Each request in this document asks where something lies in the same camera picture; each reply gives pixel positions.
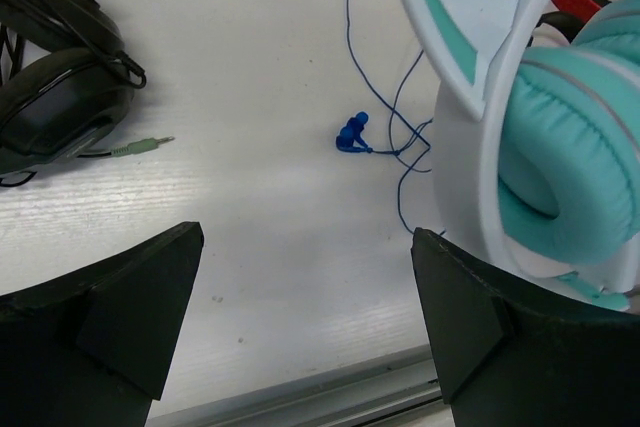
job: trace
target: white table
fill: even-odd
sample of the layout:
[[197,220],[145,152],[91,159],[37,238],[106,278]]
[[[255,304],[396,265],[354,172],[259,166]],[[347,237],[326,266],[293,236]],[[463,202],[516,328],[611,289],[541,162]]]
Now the white table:
[[[150,81],[107,144],[177,140],[2,192],[2,293],[200,221],[200,272],[152,417],[425,344],[395,210],[403,170],[333,147],[367,110],[366,138],[386,148],[386,112],[347,55],[344,0],[100,1]],[[353,1],[356,48],[390,97],[417,41],[398,0]],[[410,119],[431,115],[437,86],[425,62]],[[407,182],[407,217],[439,229],[431,189]]]
[[453,414],[449,409],[443,409],[426,416],[423,419],[416,419],[407,422],[402,427],[455,427]]

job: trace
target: earphones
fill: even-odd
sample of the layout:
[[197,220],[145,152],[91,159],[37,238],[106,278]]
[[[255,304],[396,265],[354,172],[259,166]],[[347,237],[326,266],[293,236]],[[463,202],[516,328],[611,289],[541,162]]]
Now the earphones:
[[400,155],[402,150],[374,150],[362,138],[364,126],[369,122],[369,114],[359,112],[355,117],[351,117],[346,125],[340,129],[336,137],[336,148],[340,152],[348,154],[379,154],[379,155]]

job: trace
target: teal ear cushion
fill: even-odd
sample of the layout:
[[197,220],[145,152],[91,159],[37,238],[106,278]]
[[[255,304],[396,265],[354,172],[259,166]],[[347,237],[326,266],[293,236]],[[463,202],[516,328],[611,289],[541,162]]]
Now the teal ear cushion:
[[573,41],[640,65],[640,0],[619,0],[600,10]]
[[529,49],[505,117],[499,199],[505,231],[516,241],[560,262],[595,264],[640,230],[636,152],[597,97],[640,139],[640,92],[581,51],[640,76],[639,67],[612,54]]

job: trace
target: metal edge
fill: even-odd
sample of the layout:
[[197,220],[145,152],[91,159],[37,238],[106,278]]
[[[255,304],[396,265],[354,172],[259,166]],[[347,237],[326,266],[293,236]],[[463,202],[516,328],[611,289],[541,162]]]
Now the metal edge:
[[354,427],[440,400],[423,347],[150,419],[146,427]]

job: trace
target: earbud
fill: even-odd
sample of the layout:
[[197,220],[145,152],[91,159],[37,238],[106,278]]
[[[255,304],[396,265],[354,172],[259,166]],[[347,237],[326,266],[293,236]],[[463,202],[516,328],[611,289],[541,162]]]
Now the earbud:
[[365,124],[369,122],[369,116],[366,112],[360,112],[355,117],[351,117],[347,121],[347,125],[340,129],[340,133],[336,137],[336,148],[340,152],[351,154],[360,154],[366,152],[372,154],[374,151],[362,138]]

